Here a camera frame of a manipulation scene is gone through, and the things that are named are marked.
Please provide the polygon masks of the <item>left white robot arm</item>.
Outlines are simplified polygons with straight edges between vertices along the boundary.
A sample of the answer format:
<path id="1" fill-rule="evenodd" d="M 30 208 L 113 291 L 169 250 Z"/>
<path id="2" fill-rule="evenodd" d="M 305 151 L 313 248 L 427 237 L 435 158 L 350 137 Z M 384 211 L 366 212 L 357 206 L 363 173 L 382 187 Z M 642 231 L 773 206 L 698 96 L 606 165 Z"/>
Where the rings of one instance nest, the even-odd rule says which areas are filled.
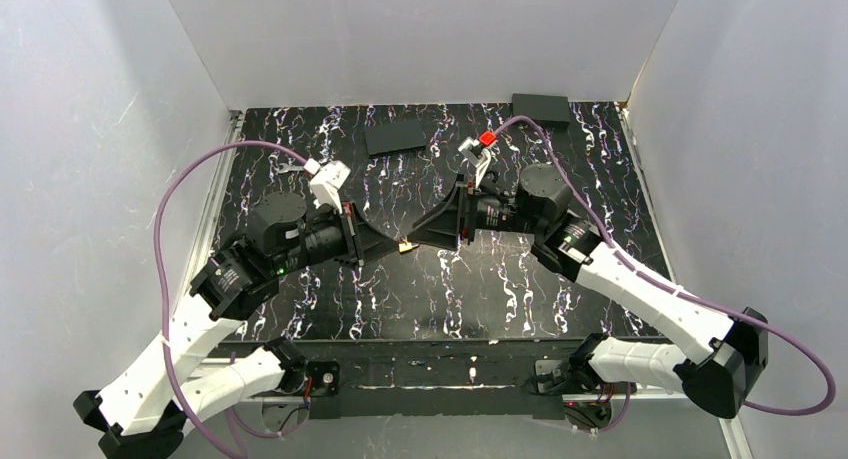
<path id="1" fill-rule="evenodd" d="M 108 386 L 82 392 L 74 409 L 101 432 L 108 458 L 166 458 L 198 424 L 260 393 L 308 397 L 320 380 L 286 339 L 202 378 L 194 371 L 280 290 L 290 273 L 328 261 L 355 269 L 396 252 L 351 202 L 309 208 L 294 193 L 274 193 L 213 252 L 168 311 L 168 322 Z"/>

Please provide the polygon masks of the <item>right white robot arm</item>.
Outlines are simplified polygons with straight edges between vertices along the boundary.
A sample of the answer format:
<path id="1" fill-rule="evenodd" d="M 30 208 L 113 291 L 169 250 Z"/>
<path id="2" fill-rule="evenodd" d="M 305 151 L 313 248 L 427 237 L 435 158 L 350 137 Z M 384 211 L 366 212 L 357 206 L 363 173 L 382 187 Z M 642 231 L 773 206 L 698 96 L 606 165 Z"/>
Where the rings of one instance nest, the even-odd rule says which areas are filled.
<path id="1" fill-rule="evenodd" d="M 668 340 L 634 342 L 593 333 L 558 371 L 539 378 L 538 392 L 639 383 L 682 393 L 716 417 L 736 417 L 767 364 L 764 331 L 684 300 L 682 287 L 606 244 L 593 224 L 571 210 L 572 198 L 549 164 L 524 168 L 513 192 L 459 175 L 407 237 L 455 250 L 462 241 L 472 242 L 479 229 L 530 234 L 531 253 L 546 269 L 616 302 Z"/>

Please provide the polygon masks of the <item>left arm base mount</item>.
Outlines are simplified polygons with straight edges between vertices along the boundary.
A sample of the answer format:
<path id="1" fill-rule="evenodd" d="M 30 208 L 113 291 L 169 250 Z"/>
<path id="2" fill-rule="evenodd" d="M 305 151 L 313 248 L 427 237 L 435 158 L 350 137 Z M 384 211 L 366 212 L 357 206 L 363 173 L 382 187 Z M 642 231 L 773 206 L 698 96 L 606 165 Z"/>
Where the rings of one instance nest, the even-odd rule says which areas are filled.
<path id="1" fill-rule="evenodd" d="M 332 398 L 339 392 L 340 364 L 331 361 L 309 362 L 283 379 L 282 386 L 262 399 L 261 417 L 267 432 L 288 436 L 310 418 L 313 403 Z"/>

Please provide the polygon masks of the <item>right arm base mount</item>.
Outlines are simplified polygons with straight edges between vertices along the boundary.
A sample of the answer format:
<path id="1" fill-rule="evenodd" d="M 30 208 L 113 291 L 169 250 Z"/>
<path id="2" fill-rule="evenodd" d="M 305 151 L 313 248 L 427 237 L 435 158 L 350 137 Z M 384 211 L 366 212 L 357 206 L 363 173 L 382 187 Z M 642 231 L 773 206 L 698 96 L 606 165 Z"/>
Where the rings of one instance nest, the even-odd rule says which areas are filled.
<path id="1" fill-rule="evenodd" d="M 535 361 L 523 388 L 533 396 L 560 400 L 571 429 L 593 437 L 621 422 L 638 390 L 635 383 L 601 382 L 580 369 L 572 371 L 567 360 L 555 359 Z"/>

